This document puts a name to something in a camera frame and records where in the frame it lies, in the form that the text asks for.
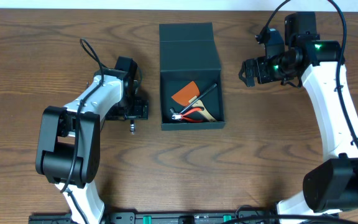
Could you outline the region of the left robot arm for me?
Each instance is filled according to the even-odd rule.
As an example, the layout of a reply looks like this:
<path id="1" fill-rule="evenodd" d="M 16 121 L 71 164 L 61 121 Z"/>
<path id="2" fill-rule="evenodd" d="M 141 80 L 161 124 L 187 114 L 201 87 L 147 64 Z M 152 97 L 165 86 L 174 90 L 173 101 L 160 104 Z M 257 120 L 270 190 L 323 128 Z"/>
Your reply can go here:
<path id="1" fill-rule="evenodd" d="M 104 223 L 105 204 L 94 178 L 100 162 L 100 132 L 107 120 L 148 118 L 148 102 L 137 96 L 142 70 L 103 68 L 92 84 L 65 106 L 42 114 L 35 169 L 64 196 L 70 213 L 31 215 L 29 223 Z"/>

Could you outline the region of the small steel hammer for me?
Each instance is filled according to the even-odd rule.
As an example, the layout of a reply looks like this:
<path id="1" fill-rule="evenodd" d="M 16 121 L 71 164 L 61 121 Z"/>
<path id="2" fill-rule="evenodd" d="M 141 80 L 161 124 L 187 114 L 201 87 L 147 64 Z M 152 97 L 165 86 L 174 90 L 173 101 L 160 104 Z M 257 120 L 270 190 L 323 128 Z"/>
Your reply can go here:
<path id="1" fill-rule="evenodd" d="M 192 81 L 189 82 L 189 84 L 185 85 L 182 89 L 178 90 L 175 94 L 173 94 L 171 98 L 176 103 L 183 106 L 183 108 L 179 113 L 185 112 L 195 107 L 203 107 L 204 111 L 201 112 L 201 114 L 202 115 L 208 114 L 209 116 L 206 116 L 206 119 L 211 119 L 212 116 L 207 112 L 202 102 L 202 99 L 207 94 L 212 92 L 216 87 L 217 84 L 213 83 L 210 87 L 208 87 L 205 91 L 201 93 L 197 84 L 194 81 Z"/>

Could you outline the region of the orange scraper wooden handle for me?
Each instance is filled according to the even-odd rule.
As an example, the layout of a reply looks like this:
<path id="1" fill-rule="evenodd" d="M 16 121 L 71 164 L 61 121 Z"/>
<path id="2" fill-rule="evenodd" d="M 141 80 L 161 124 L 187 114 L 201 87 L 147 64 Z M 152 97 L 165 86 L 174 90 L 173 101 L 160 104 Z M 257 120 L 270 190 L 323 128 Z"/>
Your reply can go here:
<path id="1" fill-rule="evenodd" d="M 183 109 L 180 112 L 175 112 L 173 108 L 170 109 L 172 120 L 176 121 L 186 121 L 189 123 L 202 123 L 205 121 L 216 122 L 211 113 L 206 109 L 206 106 L 202 102 L 202 99 L 210 92 L 212 92 L 217 87 L 217 84 L 212 84 L 207 90 L 200 93 L 200 90 L 197 84 L 192 81 L 181 90 L 176 92 L 172 99 L 183 106 Z M 189 115 L 199 113 L 204 118 L 203 119 L 193 119 Z"/>

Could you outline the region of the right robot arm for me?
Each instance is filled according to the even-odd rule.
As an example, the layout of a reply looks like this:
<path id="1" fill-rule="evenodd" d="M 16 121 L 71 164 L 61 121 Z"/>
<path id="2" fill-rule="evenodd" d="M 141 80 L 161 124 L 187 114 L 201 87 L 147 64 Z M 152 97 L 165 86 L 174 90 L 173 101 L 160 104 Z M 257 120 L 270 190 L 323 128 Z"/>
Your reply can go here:
<path id="1" fill-rule="evenodd" d="M 358 209 L 358 116 L 334 40 L 306 40 L 288 51 L 242 63 L 239 78 L 251 87 L 294 77 L 306 89 L 323 143 L 323 163 L 303 179 L 300 193 L 277 203 L 280 215 L 322 215 Z"/>

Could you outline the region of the red handled pliers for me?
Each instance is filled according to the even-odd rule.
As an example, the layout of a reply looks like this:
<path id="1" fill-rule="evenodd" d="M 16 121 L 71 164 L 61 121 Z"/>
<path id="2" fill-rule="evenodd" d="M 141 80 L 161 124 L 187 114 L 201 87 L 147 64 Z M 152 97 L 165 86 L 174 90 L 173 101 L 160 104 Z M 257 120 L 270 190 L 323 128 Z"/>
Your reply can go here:
<path id="1" fill-rule="evenodd" d="M 203 122 L 202 119 L 193 119 L 190 117 L 190 115 L 195 114 L 196 112 L 203 112 L 203 111 L 204 111 L 203 107 L 195 107 L 182 113 L 174 112 L 174 110 L 171 109 L 172 112 L 171 119 L 175 121 L 182 121 L 188 123 L 202 123 Z"/>

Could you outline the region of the silver ratchet wrench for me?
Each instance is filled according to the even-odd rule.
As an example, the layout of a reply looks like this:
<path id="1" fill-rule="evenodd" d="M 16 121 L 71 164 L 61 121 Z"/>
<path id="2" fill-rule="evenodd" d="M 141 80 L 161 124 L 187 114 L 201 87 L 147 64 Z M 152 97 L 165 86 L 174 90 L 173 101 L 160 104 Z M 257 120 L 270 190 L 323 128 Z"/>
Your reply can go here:
<path id="1" fill-rule="evenodd" d="M 130 123 L 130 132 L 131 134 L 135 133 L 135 121 L 132 119 Z"/>

